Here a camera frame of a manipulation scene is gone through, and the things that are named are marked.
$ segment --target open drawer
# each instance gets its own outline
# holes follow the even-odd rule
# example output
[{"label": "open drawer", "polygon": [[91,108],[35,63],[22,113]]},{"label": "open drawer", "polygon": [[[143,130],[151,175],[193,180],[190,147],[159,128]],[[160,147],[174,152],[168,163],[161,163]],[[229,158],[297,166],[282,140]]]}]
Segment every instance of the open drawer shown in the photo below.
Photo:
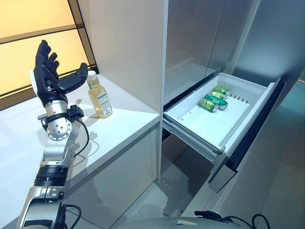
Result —
[{"label": "open drawer", "polygon": [[[217,85],[230,90],[229,105],[212,113],[198,103]],[[167,109],[163,127],[214,164],[209,182],[219,191],[236,174],[283,86],[280,78],[264,87],[219,73]]]}]

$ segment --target refrigerator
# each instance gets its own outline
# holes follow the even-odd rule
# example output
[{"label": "refrigerator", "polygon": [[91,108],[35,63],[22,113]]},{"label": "refrigerator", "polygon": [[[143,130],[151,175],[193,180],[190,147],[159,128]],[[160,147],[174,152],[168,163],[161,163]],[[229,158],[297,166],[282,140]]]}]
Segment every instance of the refrigerator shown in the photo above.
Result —
[{"label": "refrigerator", "polygon": [[[213,164],[208,183],[215,192],[239,171],[268,116],[304,69],[302,5],[168,2],[163,128]],[[230,91],[228,107],[212,113],[198,104],[218,85]]]}]

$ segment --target white countertop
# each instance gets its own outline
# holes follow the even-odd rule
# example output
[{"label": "white countertop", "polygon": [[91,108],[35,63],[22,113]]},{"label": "white countertop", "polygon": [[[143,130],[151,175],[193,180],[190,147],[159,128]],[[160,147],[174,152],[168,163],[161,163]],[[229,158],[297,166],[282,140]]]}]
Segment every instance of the white countertop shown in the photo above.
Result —
[{"label": "white countertop", "polygon": [[[68,94],[71,104],[79,103],[81,99],[79,107],[85,114],[82,120],[90,133],[87,148],[74,161],[69,187],[160,121],[159,114],[122,88],[102,76],[100,81],[108,91],[113,107],[113,114],[106,119],[90,118],[94,109],[87,95],[87,85]],[[127,105],[120,101],[122,96],[129,102]],[[37,120],[43,113],[45,109],[37,97],[0,111],[0,228],[19,216],[39,169],[47,140]],[[85,142],[86,134],[81,126],[76,151]]]}]

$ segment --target bottle label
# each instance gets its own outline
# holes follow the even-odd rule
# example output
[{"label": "bottle label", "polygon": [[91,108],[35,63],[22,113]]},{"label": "bottle label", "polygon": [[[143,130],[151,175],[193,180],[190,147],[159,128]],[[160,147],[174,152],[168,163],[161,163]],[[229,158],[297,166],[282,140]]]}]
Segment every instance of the bottle label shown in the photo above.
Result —
[{"label": "bottle label", "polygon": [[112,110],[110,107],[110,103],[109,103],[107,94],[106,93],[100,94],[97,97],[97,100],[99,101],[99,103],[101,105],[101,108],[102,108],[102,111],[103,111],[105,117],[108,117],[109,115],[111,115]]}]

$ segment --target green can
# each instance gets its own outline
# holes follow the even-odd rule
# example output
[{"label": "green can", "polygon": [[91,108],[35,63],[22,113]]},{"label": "green can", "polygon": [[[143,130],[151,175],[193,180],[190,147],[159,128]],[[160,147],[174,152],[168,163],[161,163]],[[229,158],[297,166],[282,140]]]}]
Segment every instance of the green can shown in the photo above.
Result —
[{"label": "green can", "polygon": [[211,95],[215,96],[216,98],[222,99],[222,100],[226,100],[227,99],[227,96],[225,96],[224,94],[221,94],[219,92],[212,91]]},{"label": "green can", "polygon": [[199,105],[212,112],[216,112],[218,109],[218,105],[216,103],[206,98],[200,100]]},{"label": "green can", "polygon": [[213,95],[206,94],[205,98],[208,99],[208,100],[211,100],[214,103],[216,103],[218,105],[219,110],[224,110],[228,106],[228,103],[225,100],[217,98]]},{"label": "green can", "polygon": [[230,91],[224,87],[221,87],[221,86],[216,86],[213,91],[215,92],[219,92],[221,94],[224,94],[225,96],[229,96],[230,94]]}]

